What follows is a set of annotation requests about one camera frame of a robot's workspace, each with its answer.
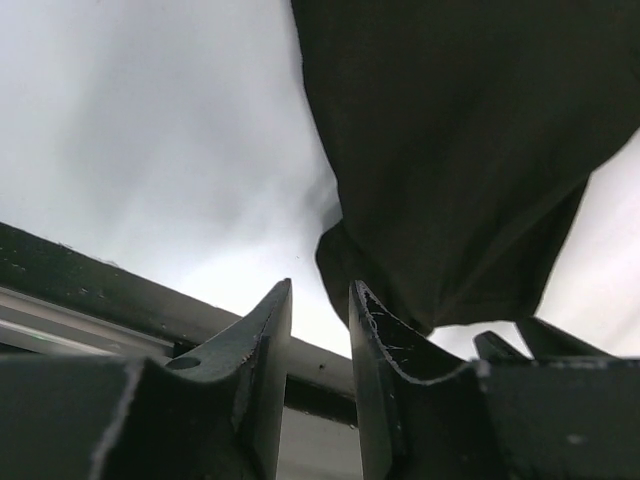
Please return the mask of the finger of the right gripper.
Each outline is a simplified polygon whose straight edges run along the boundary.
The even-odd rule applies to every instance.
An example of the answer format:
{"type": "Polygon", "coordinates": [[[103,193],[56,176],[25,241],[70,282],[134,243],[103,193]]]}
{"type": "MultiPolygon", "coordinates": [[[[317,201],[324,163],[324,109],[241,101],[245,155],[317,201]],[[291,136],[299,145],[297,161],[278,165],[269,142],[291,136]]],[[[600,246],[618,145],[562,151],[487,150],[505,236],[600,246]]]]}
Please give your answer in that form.
{"type": "Polygon", "coordinates": [[[525,355],[493,331],[476,335],[473,343],[483,360],[527,360],[525,355]]]}
{"type": "Polygon", "coordinates": [[[519,320],[517,330],[534,358],[612,358],[611,354],[536,317],[519,320]]]}

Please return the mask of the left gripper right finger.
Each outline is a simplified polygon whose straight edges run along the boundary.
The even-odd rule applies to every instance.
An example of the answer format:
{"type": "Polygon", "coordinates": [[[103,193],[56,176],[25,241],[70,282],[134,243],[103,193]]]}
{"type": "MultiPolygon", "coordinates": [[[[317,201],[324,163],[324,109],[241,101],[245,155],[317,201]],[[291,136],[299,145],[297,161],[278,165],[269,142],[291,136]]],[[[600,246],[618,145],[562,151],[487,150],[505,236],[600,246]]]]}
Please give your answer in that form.
{"type": "Polygon", "coordinates": [[[462,360],[362,282],[349,329],[367,479],[635,479],[635,358],[462,360]]]}

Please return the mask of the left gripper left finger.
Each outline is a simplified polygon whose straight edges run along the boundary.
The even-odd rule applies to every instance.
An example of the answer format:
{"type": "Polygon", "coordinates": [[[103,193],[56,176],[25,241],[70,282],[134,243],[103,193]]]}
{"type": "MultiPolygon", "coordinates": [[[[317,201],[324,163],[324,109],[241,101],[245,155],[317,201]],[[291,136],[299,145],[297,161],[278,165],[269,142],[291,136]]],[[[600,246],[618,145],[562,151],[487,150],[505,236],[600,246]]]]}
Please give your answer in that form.
{"type": "Polygon", "coordinates": [[[191,351],[148,357],[5,355],[5,479],[272,479],[291,283],[191,351]]]}

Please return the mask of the black printed t-shirt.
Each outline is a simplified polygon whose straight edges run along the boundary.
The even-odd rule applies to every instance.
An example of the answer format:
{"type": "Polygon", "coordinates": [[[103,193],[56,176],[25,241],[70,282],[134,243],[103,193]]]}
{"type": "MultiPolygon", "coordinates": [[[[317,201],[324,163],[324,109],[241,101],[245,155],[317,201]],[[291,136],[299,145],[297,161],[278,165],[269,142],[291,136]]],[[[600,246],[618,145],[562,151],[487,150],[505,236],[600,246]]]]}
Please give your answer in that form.
{"type": "Polygon", "coordinates": [[[639,127],[635,1],[296,1],[341,219],[316,263],[411,327],[537,310],[591,174],[639,127]]]}

